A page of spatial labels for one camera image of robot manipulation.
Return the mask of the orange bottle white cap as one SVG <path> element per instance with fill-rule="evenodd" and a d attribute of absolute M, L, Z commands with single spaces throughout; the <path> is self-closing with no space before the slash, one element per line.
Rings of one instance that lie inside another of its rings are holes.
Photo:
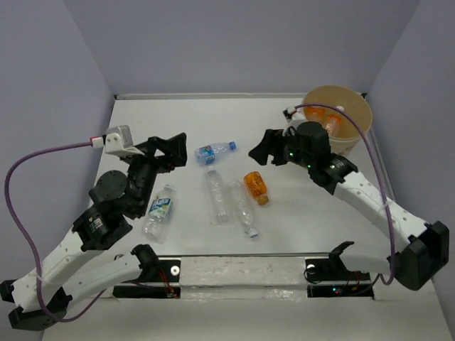
<path fill-rule="evenodd" d="M 318 106 L 308 106 L 304 108 L 305 116 L 309 121 L 323 121 L 326 109 Z"/>

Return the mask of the tall orange label bottle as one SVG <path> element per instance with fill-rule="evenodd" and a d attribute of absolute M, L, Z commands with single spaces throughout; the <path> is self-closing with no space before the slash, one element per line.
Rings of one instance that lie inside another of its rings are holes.
<path fill-rule="evenodd" d="M 338 132 L 342 125 L 342 116 L 340 115 L 339 111 L 343 112 L 344 107 L 341 105 L 336 106 L 335 111 L 329 113 L 323 120 L 322 126 L 328 132 L 330 137 L 336 138 L 338 136 Z"/>

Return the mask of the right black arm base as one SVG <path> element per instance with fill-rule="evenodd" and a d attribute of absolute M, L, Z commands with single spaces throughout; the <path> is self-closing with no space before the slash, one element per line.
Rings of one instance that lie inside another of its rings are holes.
<path fill-rule="evenodd" d="M 304 279 L 308 298 L 374 298 L 369 273 L 349 271 L 340 256 L 354 242 L 343 242 L 325 258 L 305 259 Z"/>

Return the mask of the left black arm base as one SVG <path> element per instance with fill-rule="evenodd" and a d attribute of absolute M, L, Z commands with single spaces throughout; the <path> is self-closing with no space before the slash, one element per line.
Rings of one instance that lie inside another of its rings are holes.
<path fill-rule="evenodd" d="M 128 299 L 179 299 L 181 260 L 175 257 L 160 258 L 160 269 L 144 280 L 126 281 L 112 289 L 114 298 Z"/>

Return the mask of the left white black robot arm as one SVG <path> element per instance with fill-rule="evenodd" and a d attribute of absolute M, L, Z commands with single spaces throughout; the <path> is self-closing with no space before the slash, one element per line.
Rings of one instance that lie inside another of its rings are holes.
<path fill-rule="evenodd" d="M 13 329 L 38 332 L 57 323 L 71 322 L 66 316 L 68 310 L 86 297 L 99 298 L 106 288 L 119 282 L 148 281 L 155 277 L 160 269 L 159 258 L 148 244 L 140 244 L 123 259 L 72 279 L 86 263 L 131 232 L 129 220 L 146 214 L 157 175 L 186 165 L 186 140 L 186 134 L 180 133 L 169 139 L 153 136 L 134 144 L 128 126 L 118 126 L 88 142 L 30 153 L 10 167 L 4 180 L 6 206 L 31 248 L 36 265 L 22 278 L 1 283 L 2 300 L 15 305 L 8 315 Z M 11 177 L 22 163 L 36 156 L 84 147 L 102 148 L 106 154 L 118 157 L 128 165 L 127 172 L 111 170 L 98 179 L 89 191 L 92 205 L 73 222 L 59 245 L 42 259 L 13 208 Z"/>

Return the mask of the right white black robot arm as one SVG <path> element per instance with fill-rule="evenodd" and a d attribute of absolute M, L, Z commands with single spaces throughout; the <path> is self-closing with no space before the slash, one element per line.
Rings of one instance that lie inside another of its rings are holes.
<path fill-rule="evenodd" d="M 329 254 L 327 269 L 334 278 L 350 272 L 391 275 L 402 286 L 418 291 L 449 260 L 449 228 L 414 216 L 381 192 L 347 158 L 331 151 L 326 130 L 305 121 L 287 129 L 268 129 L 249 153 L 261 166 L 293 163 L 310 179 L 344 201 L 388 239 L 385 255 L 364 255 L 359 244 L 347 241 Z"/>

